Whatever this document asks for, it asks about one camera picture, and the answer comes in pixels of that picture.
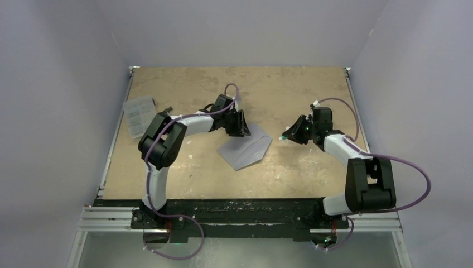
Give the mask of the grey envelope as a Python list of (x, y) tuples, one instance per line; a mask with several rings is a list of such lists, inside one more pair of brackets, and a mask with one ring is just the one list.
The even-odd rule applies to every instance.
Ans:
[(231, 137), (217, 149), (235, 171), (261, 161), (272, 142), (272, 138), (256, 123), (250, 122), (248, 127), (250, 136)]

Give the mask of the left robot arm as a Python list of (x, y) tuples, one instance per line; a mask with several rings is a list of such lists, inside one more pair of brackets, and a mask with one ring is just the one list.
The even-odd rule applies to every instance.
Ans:
[(140, 210), (144, 220), (152, 228), (166, 223), (164, 210), (166, 184), (170, 166), (175, 162), (185, 137), (216, 131), (223, 128), (230, 137), (247, 137), (251, 132), (234, 98), (219, 95), (213, 104), (193, 114), (172, 116), (168, 112), (156, 114), (145, 131), (138, 150), (144, 161), (147, 174), (145, 195)]

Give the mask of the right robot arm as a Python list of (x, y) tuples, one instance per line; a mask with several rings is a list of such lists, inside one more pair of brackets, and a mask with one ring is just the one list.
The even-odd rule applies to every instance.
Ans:
[(313, 212), (314, 222), (327, 227), (337, 215), (394, 208), (396, 194), (390, 160), (369, 156), (342, 131), (334, 129), (330, 108), (311, 109), (311, 114), (299, 116), (281, 139), (302, 145), (312, 141), (346, 168), (344, 193), (325, 197), (323, 206)]

